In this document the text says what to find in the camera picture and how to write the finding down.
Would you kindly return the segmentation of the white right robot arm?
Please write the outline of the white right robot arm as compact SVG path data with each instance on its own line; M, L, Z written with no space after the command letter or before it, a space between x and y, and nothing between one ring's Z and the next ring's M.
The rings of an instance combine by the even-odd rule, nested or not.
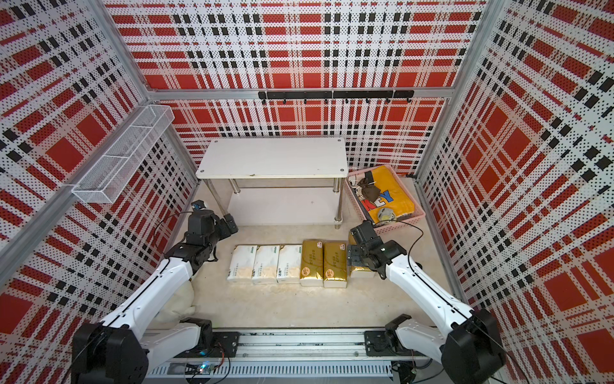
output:
M350 256L401 288L433 321L424 326L400 315L380 333L366 333L369 355L420 353L436 363L454 383L485 383L507 363L497 320L486 309L473 309L436 283L395 241L384 242L364 221L350 231Z

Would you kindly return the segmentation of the gold tissue pack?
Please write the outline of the gold tissue pack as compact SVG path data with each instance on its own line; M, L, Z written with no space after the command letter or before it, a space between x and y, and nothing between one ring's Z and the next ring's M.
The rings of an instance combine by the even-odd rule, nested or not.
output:
M347 246L344 242L324 245L324 288L347 288Z
M349 245L356 245L357 242L354 239L352 234L349 234ZM353 269L349 269L348 271L350 272L350 279L354 279L354 278L373 278L376 274L375 271L372 271L371 269L369 269L369 267L366 266L366 264L364 264L364 262L361 259L361 267L355 267Z
M316 239L302 243L300 284L303 287L323 286L324 283L323 242Z

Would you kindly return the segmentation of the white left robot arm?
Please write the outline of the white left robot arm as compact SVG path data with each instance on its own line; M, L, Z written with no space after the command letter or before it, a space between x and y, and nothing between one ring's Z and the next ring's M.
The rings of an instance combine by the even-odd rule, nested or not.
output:
M72 363L63 383L141 383L164 362L188 350L216 350L211 322L186 318L154 336L147 328L175 292L207 262L217 259L217 244L238 233L231 214L218 217L193 204L188 230L164 262L123 304L97 323L75 332Z

